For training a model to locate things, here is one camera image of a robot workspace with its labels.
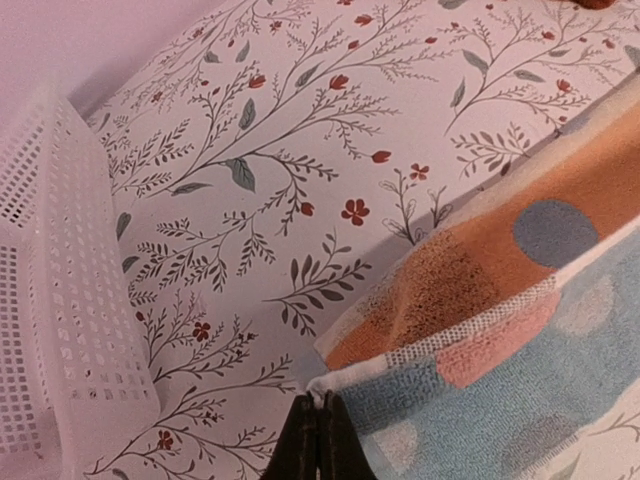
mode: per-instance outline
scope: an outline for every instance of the botanical print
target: botanical print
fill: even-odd
[[[295,330],[300,326],[300,335],[316,335],[312,325],[313,316],[308,311],[323,310],[324,302],[339,302],[344,300],[343,292],[353,290],[352,281],[365,279],[363,272],[371,265],[357,259],[353,265],[343,266],[336,261],[341,254],[351,252],[351,247],[338,247],[336,233],[327,233],[326,241],[322,242],[325,259],[315,260],[308,254],[304,262],[296,258],[291,260],[291,284],[293,291],[279,298],[267,300],[277,302],[282,306],[282,322],[288,323]]]
[[[295,388],[287,378],[289,356],[276,357],[259,368],[255,365],[247,381],[227,379],[251,357],[258,335],[250,323],[238,317],[228,323],[212,320],[193,291],[178,290],[170,308],[139,310],[136,319],[146,332],[144,341],[156,388],[176,383],[181,377],[190,379],[192,386],[179,389],[158,421],[132,438],[115,457],[97,460],[93,469],[85,472],[85,478],[97,478],[103,472],[110,472],[112,478],[135,478],[122,466],[125,458],[134,458],[158,471],[158,478],[213,478],[196,471],[202,471],[202,464],[211,469],[222,458],[235,465],[236,478],[258,476],[271,454],[276,432],[262,425],[231,426],[225,407],[231,397],[243,392],[293,392]],[[179,361],[167,363],[167,358]],[[214,387],[193,383],[211,376],[218,379]]]
[[[640,67],[639,5],[230,0],[160,50],[90,124],[163,412],[85,476],[259,478],[314,338]]]
[[[615,430],[626,429],[634,435],[634,441],[638,443],[640,442],[640,426],[636,425],[638,418],[640,418],[640,412],[629,416],[626,416],[623,412],[613,421],[613,423],[609,427],[591,433],[591,436],[604,435],[605,433],[613,432]]]
[[[417,201],[415,198],[410,198],[408,193],[411,189],[418,186],[418,182],[427,179],[429,166],[421,167],[419,164],[414,163],[411,165],[409,179],[397,168],[395,168],[393,172],[397,175],[398,180],[395,183],[389,180],[383,180],[379,183],[379,186],[383,190],[387,190],[396,195],[398,202],[395,206],[400,210],[401,221],[394,220],[393,218],[385,218],[382,224],[395,236],[406,239],[411,245],[416,245],[426,237],[427,232],[422,227],[413,228],[411,226],[411,219],[416,212]],[[431,206],[429,207],[431,229],[437,228],[453,211],[453,205],[450,203],[442,204],[440,200],[440,197],[446,189],[447,187],[441,187],[437,191],[427,190],[428,198],[431,201]]]

